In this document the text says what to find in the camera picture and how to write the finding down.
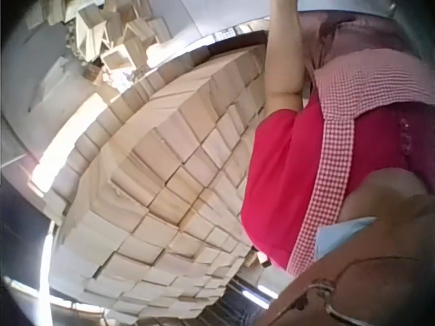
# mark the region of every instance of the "forearm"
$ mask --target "forearm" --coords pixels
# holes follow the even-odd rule
[[[292,106],[290,109],[298,111],[302,108],[304,76],[297,0],[271,0],[265,75],[269,113],[287,102]]]

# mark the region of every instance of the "checkered apron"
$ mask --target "checkered apron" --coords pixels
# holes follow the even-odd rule
[[[435,74],[414,56],[363,50],[315,71],[324,134],[319,169],[287,271],[298,276],[312,263],[317,229],[336,223],[351,168],[355,119],[397,102],[435,105]]]

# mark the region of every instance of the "face mask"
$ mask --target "face mask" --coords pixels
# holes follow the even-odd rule
[[[321,226],[317,230],[314,260],[317,261],[335,250],[376,219],[376,217],[363,217],[334,225]]]

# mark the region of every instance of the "shirt sleeve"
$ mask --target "shirt sleeve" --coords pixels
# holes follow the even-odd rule
[[[275,209],[296,116],[295,111],[279,110],[256,131],[242,208],[243,226],[254,244],[260,232],[267,232],[268,217]]]

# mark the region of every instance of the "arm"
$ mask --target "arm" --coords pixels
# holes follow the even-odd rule
[[[300,111],[305,76],[297,0],[271,0],[266,52],[266,114]]]

